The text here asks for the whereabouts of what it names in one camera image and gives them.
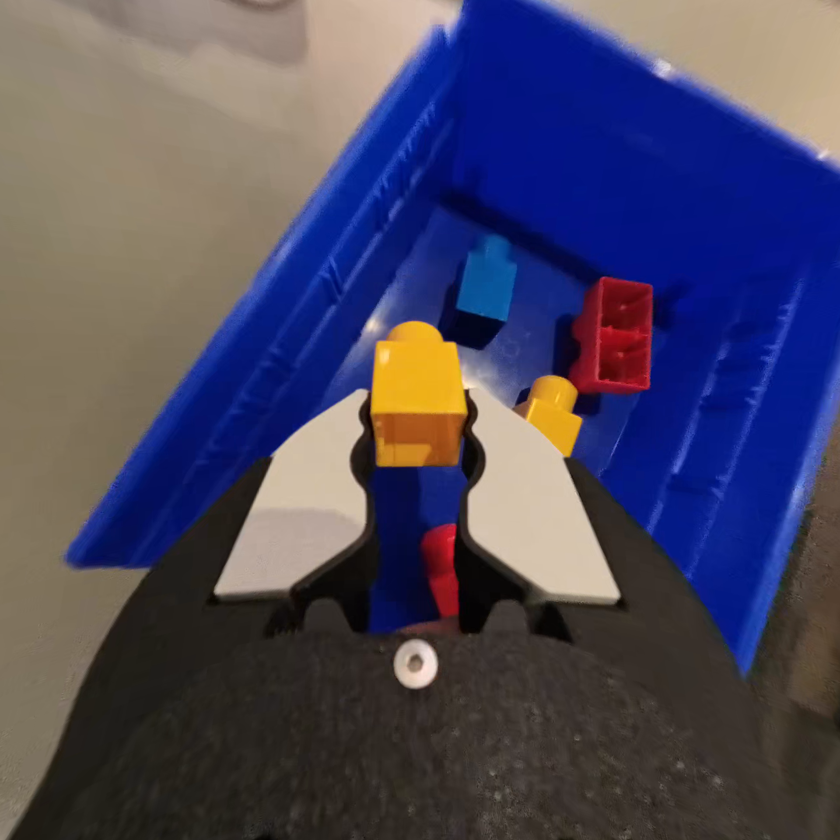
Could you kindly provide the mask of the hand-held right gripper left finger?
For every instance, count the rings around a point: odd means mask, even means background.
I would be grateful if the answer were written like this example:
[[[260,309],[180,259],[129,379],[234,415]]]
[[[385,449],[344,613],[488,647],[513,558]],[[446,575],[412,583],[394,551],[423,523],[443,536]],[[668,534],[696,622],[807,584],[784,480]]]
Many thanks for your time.
[[[345,396],[275,451],[213,589],[219,601],[288,595],[362,536],[366,499],[351,453],[368,396]]]

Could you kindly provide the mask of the red mega block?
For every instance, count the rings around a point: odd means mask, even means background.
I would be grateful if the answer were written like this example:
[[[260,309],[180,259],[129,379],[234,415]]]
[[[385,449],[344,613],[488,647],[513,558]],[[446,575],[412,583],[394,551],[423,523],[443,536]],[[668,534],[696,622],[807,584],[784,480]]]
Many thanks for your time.
[[[578,393],[633,395],[650,386],[654,289],[604,276],[584,295],[571,333],[579,346],[569,379]]]
[[[456,535],[456,524],[443,524],[426,531],[419,545],[427,585],[441,618],[455,618],[459,614]]]

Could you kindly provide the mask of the yellow mega block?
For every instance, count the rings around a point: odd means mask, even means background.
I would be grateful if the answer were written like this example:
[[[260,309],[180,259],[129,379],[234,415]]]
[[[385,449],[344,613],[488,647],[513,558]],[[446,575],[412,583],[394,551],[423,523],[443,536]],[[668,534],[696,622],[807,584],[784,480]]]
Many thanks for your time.
[[[574,452],[582,426],[582,417],[574,413],[578,395],[568,379],[547,374],[534,381],[527,399],[512,410],[568,458]]]
[[[376,344],[371,422],[378,467],[457,466],[467,415],[457,345],[435,326],[404,322]]]

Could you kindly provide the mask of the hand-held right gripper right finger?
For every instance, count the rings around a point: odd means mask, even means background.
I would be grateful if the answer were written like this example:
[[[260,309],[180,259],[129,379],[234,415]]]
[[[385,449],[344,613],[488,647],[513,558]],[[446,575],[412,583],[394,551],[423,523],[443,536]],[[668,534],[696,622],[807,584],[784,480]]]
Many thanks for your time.
[[[563,454],[494,395],[474,387],[467,396],[465,547],[525,597],[617,604],[621,592]]]

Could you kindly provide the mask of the blue mega block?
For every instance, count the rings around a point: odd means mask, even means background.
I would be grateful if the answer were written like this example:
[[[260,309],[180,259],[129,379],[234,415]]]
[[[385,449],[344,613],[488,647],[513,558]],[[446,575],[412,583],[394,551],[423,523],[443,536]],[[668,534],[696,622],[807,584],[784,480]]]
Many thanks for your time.
[[[517,277],[508,240],[483,237],[468,253],[458,281],[454,341],[480,349],[497,336],[508,322]]]

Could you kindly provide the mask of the blue storage bin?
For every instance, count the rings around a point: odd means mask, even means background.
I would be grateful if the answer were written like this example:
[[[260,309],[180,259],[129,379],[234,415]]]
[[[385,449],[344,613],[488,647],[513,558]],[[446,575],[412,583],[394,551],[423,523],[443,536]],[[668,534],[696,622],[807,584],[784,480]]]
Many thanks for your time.
[[[466,380],[564,373],[600,277],[650,285],[640,395],[574,449],[677,562],[749,671],[838,407],[838,165],[539,2],[465,2],[344,147],[70,544],[151,566],[259,457],[443,324],[490,235],[518,269]]]

